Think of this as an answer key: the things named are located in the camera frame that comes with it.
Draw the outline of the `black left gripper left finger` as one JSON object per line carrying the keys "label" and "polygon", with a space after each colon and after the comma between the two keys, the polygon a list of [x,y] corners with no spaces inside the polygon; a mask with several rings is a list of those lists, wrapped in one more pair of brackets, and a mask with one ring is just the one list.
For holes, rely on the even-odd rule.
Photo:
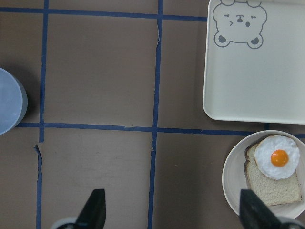
{"label": "black left gripper left finger", "polygon": [[106,199],[104,189],[94,189],[78,215],[77,229],[102,229],[106,221]]}

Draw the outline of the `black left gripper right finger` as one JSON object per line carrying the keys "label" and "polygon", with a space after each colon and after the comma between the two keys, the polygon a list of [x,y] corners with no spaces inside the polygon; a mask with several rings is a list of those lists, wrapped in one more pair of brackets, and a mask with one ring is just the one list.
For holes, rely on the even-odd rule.
{"label": "black left gripper right finger", "polygon": [[241,189],[239,219],[244,229],[279,229],[281,221],[250,189]]}

